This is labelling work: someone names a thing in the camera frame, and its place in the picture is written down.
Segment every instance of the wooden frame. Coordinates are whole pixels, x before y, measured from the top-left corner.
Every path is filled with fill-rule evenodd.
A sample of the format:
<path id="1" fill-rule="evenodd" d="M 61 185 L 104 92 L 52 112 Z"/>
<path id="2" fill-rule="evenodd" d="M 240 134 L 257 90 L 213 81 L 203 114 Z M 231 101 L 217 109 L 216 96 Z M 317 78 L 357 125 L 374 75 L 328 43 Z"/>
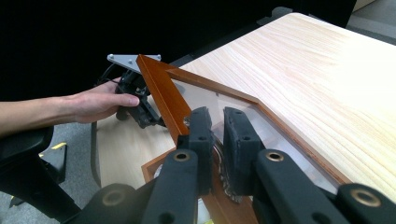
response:
<path id="1" fill-rule="evenodd" d="M 137 64 L 139 65 L 143 78 L 146 80 L 148 88 L 150 89 L 153 99 L 163 116 L 163 120 L 174 142 L 177 141 L 177 137 L 180 134 L 189 133 L 188 128 L 183 123 L 183 119 L 190 114 L 191 110 L 171 78 L 257 106 L 262 113 L 271 119 L 280 130 L 302 148 L 309 157 L 313 158 L 314 161 L 324 168 L 324 170 L 337 182 L 349 182 L 341 172 L 338 172 L 331 164 L 326 162 L 303 138 L 289 129 L 281 119 L 275 116 L 275 114 L 257 98 L 207 78 L 196 76 L 193 73 L 176 68 L 170 64 L 152 60 L 143 55 L 138 56 Z M 161 159 L 164 158 L 165 155 L 166 153 L 162 154 L 161 157 L 142 167 L 146 180 L 152 177 L 150 172 L 154 171 L 156 167 L 161 164 Z M 240 204 L 231 202 L 223 193 L 221 183 L 219 179 L 216 178 L 217 175 L 213 176 L 213 192 L 203 197 L 203 200 L 215 223 L 257 223 L 254 212 L 252 211 L 251 200 L 245 197 Z"/>

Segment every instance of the chair armrest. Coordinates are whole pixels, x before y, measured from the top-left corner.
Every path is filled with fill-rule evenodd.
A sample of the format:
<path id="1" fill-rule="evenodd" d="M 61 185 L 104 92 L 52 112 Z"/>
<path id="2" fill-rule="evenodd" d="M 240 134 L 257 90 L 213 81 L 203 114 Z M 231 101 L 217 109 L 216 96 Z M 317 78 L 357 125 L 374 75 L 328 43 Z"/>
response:
<path id="1" fill-rule="evenodd" d="M 50 126 L 0 139 L 0 167 L 42 152 L 50 145 L 52 135 L 53 126 Z"/>

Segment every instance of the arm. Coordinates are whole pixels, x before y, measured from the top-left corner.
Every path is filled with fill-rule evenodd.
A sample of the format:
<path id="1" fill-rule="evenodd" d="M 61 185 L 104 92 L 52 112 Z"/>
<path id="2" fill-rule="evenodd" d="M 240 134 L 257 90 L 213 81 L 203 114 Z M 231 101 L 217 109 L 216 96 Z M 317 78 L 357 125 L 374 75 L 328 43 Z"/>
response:
<path id="1" fill-rule="evenodd" d="M 115 94 L 116 87 L 116 83 L 107 82 L 70 96 L 0 102 L 0 138 L 50 125 L 94 122 L 116 113 L 119 105 L 139 104 L 133 95 Z"/>

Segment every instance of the black machine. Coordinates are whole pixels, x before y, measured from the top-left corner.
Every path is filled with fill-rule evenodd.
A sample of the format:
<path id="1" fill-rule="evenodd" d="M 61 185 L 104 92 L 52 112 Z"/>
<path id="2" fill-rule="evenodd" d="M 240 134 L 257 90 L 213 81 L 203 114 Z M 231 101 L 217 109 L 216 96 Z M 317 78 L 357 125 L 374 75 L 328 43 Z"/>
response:
<path id="1" fill-rule="evenodd" d="M 193 110 L 160 175 L 140 189 L 97 192 L 69 223 L 195 223 L 210 193 L 215 142 L 206 107 Z M 249 195 L 259 223 L 396 223 L 396 205 L 375 189 L 346 184 L 336 195 L 315 186 L 285 152 L 262 144 L 243 111 L 224 108 L 223 168 L 228 188 Z"/>
<path id="2" fill-rule="evenodd" d="M 113 63 L 107 68 L 104 74 L 99 78 L 98 84 L 101 84 L 104 81 L 113 81 L 107 76 L 115 66 L 117 65 Z M 143 79 L 139 73 L 130 69 L 122 73 L 116 93 L 129 93 L 137 96 L 140 100 L 140 104 L 138 106 L 120 106 L 119 111 L 117 112 L 117 119 L 126 120 L 128 119 L 129 114 L 142 129 L 156 124 L 165 127 L 163 119 L 157 115 L 148 102 L 148 96 L 150 96 L 149 88 L 146 85 L 145 79 Z"/>

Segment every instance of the wooden tabletop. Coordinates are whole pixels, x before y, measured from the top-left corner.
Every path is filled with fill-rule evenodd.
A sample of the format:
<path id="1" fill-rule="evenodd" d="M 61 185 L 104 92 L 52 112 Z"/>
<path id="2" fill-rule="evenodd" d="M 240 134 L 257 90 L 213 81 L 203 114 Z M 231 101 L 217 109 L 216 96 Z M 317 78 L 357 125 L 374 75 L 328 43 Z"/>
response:
<path id="1" fill-rule="evenodd" d="M 396 47 L 291 13 L 181 67 L 260 99 L 345 182 L 396 202 Z"/>

